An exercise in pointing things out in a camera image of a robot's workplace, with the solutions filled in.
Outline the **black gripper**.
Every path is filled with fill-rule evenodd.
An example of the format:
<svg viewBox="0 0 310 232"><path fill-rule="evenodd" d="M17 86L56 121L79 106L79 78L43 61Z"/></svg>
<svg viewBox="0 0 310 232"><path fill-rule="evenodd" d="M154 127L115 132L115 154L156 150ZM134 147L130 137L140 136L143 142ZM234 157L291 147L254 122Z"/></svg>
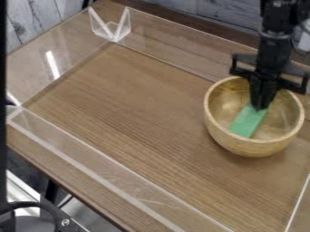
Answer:
<svg viewBox="0 0 310 232"><path fill-rule="evenodd" d="M291 34L260 30L256 53L234 53L230 73L250 78L250 97L254 108L266 109L281 89L306 94L310 72L291 62Z"/></svg>

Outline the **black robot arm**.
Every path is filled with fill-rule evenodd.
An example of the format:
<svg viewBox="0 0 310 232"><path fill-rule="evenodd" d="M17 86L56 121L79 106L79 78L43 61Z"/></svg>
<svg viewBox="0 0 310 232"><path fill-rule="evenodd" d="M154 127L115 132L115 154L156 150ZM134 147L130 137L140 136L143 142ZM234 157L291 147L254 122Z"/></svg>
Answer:
<svg viewBox="0 0 310 232"><path fill-rule="evenodd" d="M285 89L306 94L310 72L291 62L294 29L310 17L310 0L260 0L258 53L234 53L230 73L250 83L251 106L264 110Z"/></svg>

